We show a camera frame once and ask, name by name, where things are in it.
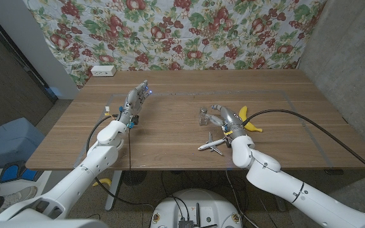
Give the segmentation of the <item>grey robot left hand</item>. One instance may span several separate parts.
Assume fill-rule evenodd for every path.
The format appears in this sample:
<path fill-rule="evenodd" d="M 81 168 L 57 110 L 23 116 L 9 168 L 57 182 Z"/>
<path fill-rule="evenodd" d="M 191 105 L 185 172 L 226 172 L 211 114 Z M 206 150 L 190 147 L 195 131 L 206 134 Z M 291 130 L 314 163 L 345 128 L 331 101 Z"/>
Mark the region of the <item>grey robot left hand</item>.
<path fill-rule="evenodd" d="M 148 89 L 148 81 L 144 80 L 128 93 L 117 120 L 125 125 L 137 124 L 142 105 L 151 94 L 152 91 Z"/>

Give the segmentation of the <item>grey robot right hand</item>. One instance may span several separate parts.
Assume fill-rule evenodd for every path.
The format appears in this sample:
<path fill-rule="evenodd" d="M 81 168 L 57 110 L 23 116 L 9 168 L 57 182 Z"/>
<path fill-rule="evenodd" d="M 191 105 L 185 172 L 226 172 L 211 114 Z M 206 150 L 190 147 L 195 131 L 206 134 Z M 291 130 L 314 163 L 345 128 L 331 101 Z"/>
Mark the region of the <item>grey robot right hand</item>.
<path fill-rule="evenodd" d="M 242 119 L 233 110 L 218 104 L 211 106 L 211 108 L 220 111 L 221 117 L 219 118 L 215 115 L 206 114 L 205 118 L 214 125 L 221 127 L 226 136 L 235 139 L 246 135 L 244 127 L 242 126 Z"/>

